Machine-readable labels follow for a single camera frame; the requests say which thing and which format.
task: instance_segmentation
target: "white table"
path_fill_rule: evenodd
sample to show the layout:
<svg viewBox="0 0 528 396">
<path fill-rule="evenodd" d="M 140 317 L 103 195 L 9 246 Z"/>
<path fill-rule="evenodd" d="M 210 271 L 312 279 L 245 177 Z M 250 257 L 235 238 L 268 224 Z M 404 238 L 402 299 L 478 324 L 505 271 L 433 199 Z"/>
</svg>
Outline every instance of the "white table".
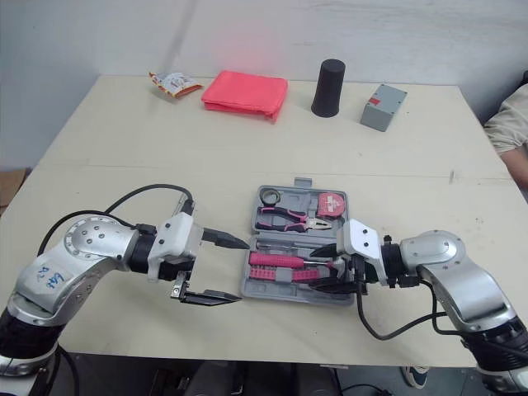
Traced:
<svg viewBox="0 0 528 396">
<path fill-rule="evenodd" d="M 174 101 L 148 78 L 101 77 L 0 221 L 0 297 L 7 300 L 49 226 L 70 211 L 104 209 L 138 186 L 174 183 L 197 199 L 198 223 L 248 240 L 260 185 L 290 186 L 295 177 L 312 177 L 316 188 L 345 191 L 353 217 L 395 240 L 428 229 L 457 233 L 528 320 L 528 206 L 521 193 L 457 87 L 395 86 L 408 96 L 381 133 L 358 123 L 376 84 L 345 84 L 339 115 L 321 119 L 309 110 L 315 83 L 291 82 L 273 125 L 205 111 L 199 92 Z M 150 191 L 115 213 L 159 224 L 176 200 L 174 191 Z M 244 254 L 204 243 L 191 289 L 237 294 Z M 170 288 L 115 271 L 100 282 L 61 342 L 73 351 L 127 356 L 474 363 L 458 339 L 437 336 L 429 324 L 379 342 L 362 327 L 355 307 L 244 299 L 208 309 L 169 299 Z M 422 288 L 371 286 L 365 298 L 366 315 L 379 332 L 430 309 Z"/>
</svg>

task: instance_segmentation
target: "person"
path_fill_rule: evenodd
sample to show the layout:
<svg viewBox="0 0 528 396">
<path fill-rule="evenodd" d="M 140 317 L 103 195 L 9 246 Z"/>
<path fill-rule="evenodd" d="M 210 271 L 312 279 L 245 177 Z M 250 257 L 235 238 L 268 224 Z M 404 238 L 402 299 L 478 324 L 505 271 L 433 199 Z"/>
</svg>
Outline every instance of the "person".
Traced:
<svg viewBox="0 0 528 396">
<path fill-rule="evenodd" d="M 484 130 L 495 151 L 528 200 L 528 70 Z"/>
<path fill-rule="evenodd" d="M 411 388 L 423 389 L 427 383 L 427 373 L 429 367 L 421 365 L 407 365 L 402 367 L 402 374 L 405 382 Z"/>
</svg>

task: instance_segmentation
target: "handwritten label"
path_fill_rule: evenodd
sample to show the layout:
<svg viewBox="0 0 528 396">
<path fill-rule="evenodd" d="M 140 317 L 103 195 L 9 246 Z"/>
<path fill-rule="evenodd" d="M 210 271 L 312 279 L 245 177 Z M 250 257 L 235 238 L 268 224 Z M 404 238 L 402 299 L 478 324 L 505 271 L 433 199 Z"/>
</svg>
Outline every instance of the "handwritten label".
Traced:
<svg viewBox="0 0 528 396">
<path fill-rule="evenodd" d="M 60 265 L 46 262 L 36 268 L 35 278 L 28 279 L 26 283 L 37 293 L 53 294 L 59 292 L 72 277 L 72 274 Z"/>
</svg>

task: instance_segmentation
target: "tool kit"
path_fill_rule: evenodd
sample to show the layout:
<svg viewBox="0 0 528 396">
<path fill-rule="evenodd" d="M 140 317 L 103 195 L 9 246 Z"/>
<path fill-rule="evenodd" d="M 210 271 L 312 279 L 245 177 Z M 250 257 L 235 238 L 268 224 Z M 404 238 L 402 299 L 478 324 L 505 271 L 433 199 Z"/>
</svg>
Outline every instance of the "tool kit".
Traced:
<svg viewBox="0 0 528 396">
<path fill-rule="evenodd" d="M 311 187 L 311 179 L 299 177 L 293 187 L 259 187 L 252 215 L 255 235 L 243 268 L 243 296 L 309 304 L 354 302 L 351 294 L 312 288 L 325 281 L 349 281 L 344 260 L 310 257 L 313 250 L 336 242 L 337 230 L 349 214 L 347 194 Z"/>
</svg>

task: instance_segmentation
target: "black cable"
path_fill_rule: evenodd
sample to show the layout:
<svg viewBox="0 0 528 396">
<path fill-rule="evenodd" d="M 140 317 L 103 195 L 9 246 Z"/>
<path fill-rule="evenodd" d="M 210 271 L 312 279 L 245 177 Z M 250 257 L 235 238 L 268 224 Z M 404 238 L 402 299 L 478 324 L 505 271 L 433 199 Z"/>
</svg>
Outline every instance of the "black cable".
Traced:
<svg viewBox="0 0 528 396">
<path fill-rule="evenodd" d="M 339 375 L 337 375 L 337 370 L 335 368 L 333 369 L 333 375 L 336 378 L 336 385 L 339 389 L 339 396 L 343 396 L 343 391 L 341 390 L 341 381 L 339 380 Z"/>
<path fill-rule="evenodd" d="M 59 373 L 59 367 L 60 367 L 60 350 L 56 348 L 55 354 L 54 354 L 53 370 L 51 371 L 51 376 L 48 380 L 48 384 L 46 385 L 46 388 L 44 391 L 45 396 L 48 396 L 51 392 L 51 389 L 53 388 L 53 384 L 55 382 L 55 379 L 57 378 L 57 373 Z"/>
<path fill-rule="evenodd" d="M 361 290 L 362 290 L 361 284 L 358 282 L 357 292 L 356 292 L 357 313 L 360 316 L 361 323 L 363 323 L 363 326 L 365 326 L 365 328 L 372 335 L 372 337 L 374 337 L 374 338 L 376 338 L 378 340 L 381 340 L 381 341 L 390 340 L 391 338 L 399 336 L 401 333 L 406 332 L 408 329 L 413 328 L 414 326 L 417 326 L 420 323 L 424 323 L 427 320 L 430 320 L 430 319 L 433 319 L 433 318 L 434 319 L 440 318 L 442 316 L 447 316 L 447 313 L 445 313 L 445 312 L 429 313 L 428 315 L 422 316 L 421 318 L 415 319 L 412 322 L 407 323 L 405 326 L 402 326 L 401 328 L 399 328 L 398 330 L 396 330 L 394 332 L 391 332 L 391 333 L 385 334 L 385 335 L 381 335 L 381 334 L 378 334 L 370 326 L 370 324 L 367 322 L 367 320 L 365 318 L 365 313 L 363 312 L 363 299 L 362 299 L 363 296 L 361 295 Z"/>
<path fill-rule="evenodd" d="M 350 385 L 350 386 L 347 386 L 346 388 L 344 389 L 341 389 L 342 392 L 346 392 L 347 390 L 349 389 L 354 389 L 354 388 L 360 388 L 360 387 L 368 387 L 368 388 L 372 388 L 372 389 L 375 389 L 377 390 L 378 392 L 382 393 L 383 390 L 381 388 L 378 388 L 377 386 L 374 386 L 374 385 L 371 385 L 371 384 L 355 384 L 355 385 Z"/>
<path fill-rule="evenodd" d="M 189 200 L 191 203 L 192 203 L 192 194 L 189 192 L 189 190 L 187 190 L 186 188 L 183 188 L 183 187 L 179 187 L 179 186 L 175 186 L 173 184 L 151 184 L 151 185 L 148 185 L 148 186 L 143 186 L 143 187 L 140 187 L 138 188 L 137 190 L 133 190 L 131 192 L 129 192 L 128 194 L 126 194 L 125 196 L 122 196 L 119 200 L 117 200 L 116 202 L 114 202 L 112 205 L 110 205 L 108 207 L 107 210 L 105 210 L 106 213 L 110 213 L 112 212 L 115 208 L 117 208 L 119 205 L 121 205 L 123 202 L 125 202 L 126 200 L 128 200 L 129 198 L 133 197 L 133 196 L 136 196 L 138 195 L 140 192 L 143 192 L 143 191 L 147 191 L 147 190 L 153 190 L 153 189 L 156 189 L 156 188 L 167 188 L 169 190 L 176 190 L 176 191 L 180 191 L 182 192 L 183 194 L 186 195 L 187 197 L 187 200 Z"/>
<path fill-rule="evenodd" d="M 73 361 L 72 357 L 67 353 L 60 345 L 57 346 L 57 348 L 60 351 L 60 354 L 64 356 L 64 359 L 66 359 L 66 362 L 69 365 L 69 368 L 72 370 L 72 377 L 73 377 L 73 395 L 79 396 L 79 393 L 81 391 L 81 385 L 79 381 L 79 372 L 77 371 L 77 366 L 75 365 L 75 362 Z"/>
<path fill-rule="evenodd" d="M 434 315 L 436 310 L 437 310 L 437 308 L 438 308 L 438 303 L 436 302 L 436 293 L 433 290 L 432 285 L 429 282 L 426 282 L 424 280 L 420 280 L 420 283 L 422 285 L 427 286 L 429 288 L 429 290 L 431 291 L 431 296 L 432 296 L 432 313 L 431 314 Z M 471 335 L 470 332 L 457 332 L 456 330 L 441 330 L 440 328 L 438 328 L 438 322 L 436 321 L 436 318 L 438 318 L 438 317 L 434 316 L 433 319 L 432 319 L 432 327 L 434 328 L 435 332 L 437 332 L 438 334 L 440 334 L 442 336 L 467 337 L 467 336 Z M 494 342 L 485 342 L 485 341 L 481 341 L 481 340 L 475 340 L 475 341 L 479 342 L 482 347 L 497 349 L 499 351 L 506 352 L 506 353 L 511 353 L 512 355 L 519 356 L 522 359 L 527 359 L 528 360 L 528 353 L 526 353 L 526 352 L 518 351 L 517 349 L 513 349 L 513 348 L 510 348 L 508 346 L 499 345 L 499 344 L 496 344 Z"/>
<path fill-rule="evenodd" d="M 131 227 L 131 228 L 134 227 L 132 224 L 129 224 L 126 221 L 115 217 L 113 214 L 107 214 L 105 212 L 101 212 L 100 210 L 78 210 L 77 212 L 66 214 L 62 219 L 60 219 L 55 224 L 53 224 L 53 226 L 49 229 L 48 233 L 44 236 L 44 239 L 42 239 L 42 242 L 40 243 L 39 251 L 36 253 L 36 255 L 40 256 L 42 253 L 44 253 L 44 250 L 46 249 L 46 245 L 50 241 L 51 236 L 53 235 L 55 231 L 57 231 L 57 228 L 60 227 L 62 223 L 64 223 L 67 220 L 70 220 L 73 217 L 77 217 L 79 215 L 99 215 L 99 216 L 111 217 L 112 219 L 119 221 L 121 224 L 123 224 L 126 227 Z"/>
</svg>

